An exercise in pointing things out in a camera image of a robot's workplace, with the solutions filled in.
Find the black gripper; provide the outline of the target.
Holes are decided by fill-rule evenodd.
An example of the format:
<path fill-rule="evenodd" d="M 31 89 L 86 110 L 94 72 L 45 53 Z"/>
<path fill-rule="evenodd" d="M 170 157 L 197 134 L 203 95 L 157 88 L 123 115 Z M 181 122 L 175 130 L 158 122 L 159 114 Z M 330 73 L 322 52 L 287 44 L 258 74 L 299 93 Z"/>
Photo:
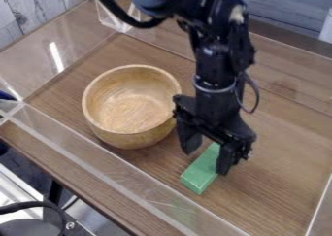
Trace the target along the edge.
<path fill-rule="evenodd" d="M 238 87 L 225 91 L 197 88 L 197 95 L 178 94 L 174 118 L 179 144 L 186 154 L 191 154 L 207 137 L 221 145 L 215 171 L 227 175 L 231 167 L 242 159 L 250 158 L 258 134 L 241 115 Z"/>

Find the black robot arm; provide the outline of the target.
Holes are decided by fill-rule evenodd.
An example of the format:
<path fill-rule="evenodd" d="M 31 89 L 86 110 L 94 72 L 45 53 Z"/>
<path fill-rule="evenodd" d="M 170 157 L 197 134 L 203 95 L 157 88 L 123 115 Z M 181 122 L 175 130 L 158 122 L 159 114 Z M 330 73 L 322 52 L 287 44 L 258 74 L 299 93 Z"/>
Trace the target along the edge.
<path fill-rule="evenodd" d="M 221 145 L 215 171 L 225 175 L 250 157 L 258 134 L 241 113 L 247 87 L 258 88 L 249 69 L 257 49 L 250 36 L 250 14 L 245 0 L 133 0 L 147 15 L 175 17 L 189 33 L 197 57 L 194 96 L 174 97 L 181 147 L 193 153 L 210 138 Z"/>

